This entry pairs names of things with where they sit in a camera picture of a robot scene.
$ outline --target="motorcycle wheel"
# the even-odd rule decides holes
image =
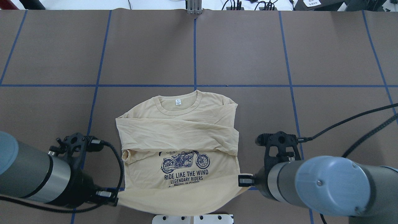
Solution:
[[[170,159],[170,158],[167,158],[167,159],[165,159],[165,160],[163,161],[161,170],[162,170],[164,173],[171,173],[171,172],[174,171],[174,169],[167,169],[167,167],[170,166],[170,162],[171,162],[171,161],[173,161],[173,160]]]
[[[196,165],[200,169],[206,169],[210,166],[210,160],[209,157],[206,154],[200,154],[200,157],[198,156],[196,158]]]

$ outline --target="metal bracket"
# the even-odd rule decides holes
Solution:
[[[200,216],[167,216],[157,215],[152,224],[233,224],[234,215],[214,214]]]
[[[188,14],[202,14],[202,0],[186,0]]]

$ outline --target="white paper label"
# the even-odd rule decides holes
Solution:
[[[319,0],[303,0],[303,1],[304,1],[304,4],[307,7],[313,7],[313,6],[321,5]]]

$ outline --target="neckline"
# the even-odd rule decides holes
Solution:
[[[192,97],[195,95],[196,95],[195,102],[190,107],[188,107],[187,109],[184,109],[184,110],[177,110],[177,111],[166,110],[165,108],[163,108],[162,104],[160,103],[160,99],[177,100],[177,99],[189,98],[189,97]],[[196,109],[199,106],[201,100],[202,100],[202,92],[199,90],[195,90],[194,92],[191,92],[191,93],[188,93],[185,95],[181,95],[181,96],[156,96],[156,97],[154,97],[154,101],[155,101],[155,104],[156,104],[156,107],[158,108],[158,110],[165,115],[171,115],[171,116],[183,115],[183,114],[187,114],[187,113],[193,111],[194,109]]]

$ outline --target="mounting hole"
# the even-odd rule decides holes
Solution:
[[[70,141],[71,144],[75,144],[76,142],[77,142],[77,138],[76,137],[72,138],[72,140]]]
[[[280,144],[285,143],[285,137],[283,137],[283,136],[279,137],[278,141],[279,141]]]

